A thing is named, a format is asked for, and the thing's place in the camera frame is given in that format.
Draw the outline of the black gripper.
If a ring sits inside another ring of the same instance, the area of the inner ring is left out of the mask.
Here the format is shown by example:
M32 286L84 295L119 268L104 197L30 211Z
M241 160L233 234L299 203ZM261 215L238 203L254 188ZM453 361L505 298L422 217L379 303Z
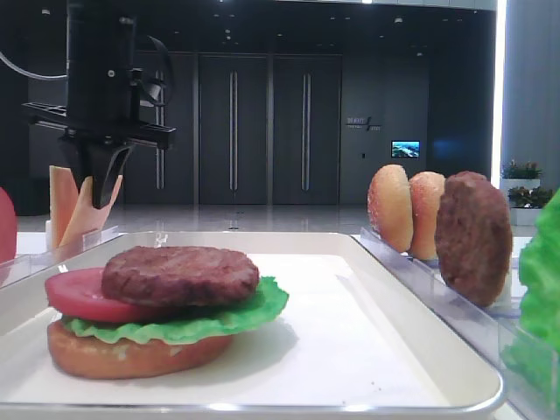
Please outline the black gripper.
M66 104L27 102L22 105L30 124L85 137L145 144L167 150L175 129L143 122L140 101L162 108L166 101L152 96L149 86L172 91L174 72L165 45L150 41L160 54L164 78L145 80L133 67L136 20L131 17L69 17L66 35ZM111 201L117 178L132 152L131 146L80 143L76 185L93 179L92 203L102 209Z

